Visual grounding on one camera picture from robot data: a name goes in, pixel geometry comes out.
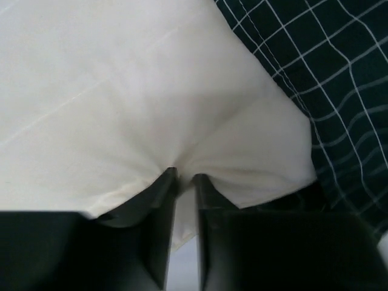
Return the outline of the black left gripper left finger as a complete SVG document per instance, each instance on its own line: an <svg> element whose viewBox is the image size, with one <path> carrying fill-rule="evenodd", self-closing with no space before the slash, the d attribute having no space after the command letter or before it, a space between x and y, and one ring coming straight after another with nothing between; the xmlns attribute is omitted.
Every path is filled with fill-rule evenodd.
<svg viewBox="0 0 388 291"><path fill-rule="evenodd" d="M2 290L164 290L177 171L124 204L79 212L1 212Z"/></svg>

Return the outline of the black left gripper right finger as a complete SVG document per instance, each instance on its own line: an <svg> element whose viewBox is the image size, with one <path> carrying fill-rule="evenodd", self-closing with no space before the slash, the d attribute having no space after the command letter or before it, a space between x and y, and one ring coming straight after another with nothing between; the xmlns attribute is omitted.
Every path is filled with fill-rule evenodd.
<svg viewBox="0 0 388 291"><path fill-rule="evenodd" d="M387 267L350 213L240 209L196 175L201 290L386 290Z"/></svg>

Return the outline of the cream pillow with bear print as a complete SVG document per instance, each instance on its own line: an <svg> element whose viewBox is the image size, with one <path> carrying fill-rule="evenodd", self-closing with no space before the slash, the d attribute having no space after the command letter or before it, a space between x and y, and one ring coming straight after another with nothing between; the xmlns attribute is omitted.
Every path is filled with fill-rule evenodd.
<svg viewBox="0 0 388 291"><path fill-rule="evenodd" d="M2 210L96 218L168 167L174 249L195 175L241 208L316 178L308 119L214 2L1 2Z"/></svg>

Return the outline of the dark checked pillowcase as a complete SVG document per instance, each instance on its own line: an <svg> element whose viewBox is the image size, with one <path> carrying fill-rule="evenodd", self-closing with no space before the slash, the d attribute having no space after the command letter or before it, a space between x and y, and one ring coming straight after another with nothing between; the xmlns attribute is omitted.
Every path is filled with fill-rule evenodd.
<svg viewBox="0 0 388 291"><path fill-rule="evenodd" d="M387 232L387 2L217 1L308 117L327 208Z"/></svg>

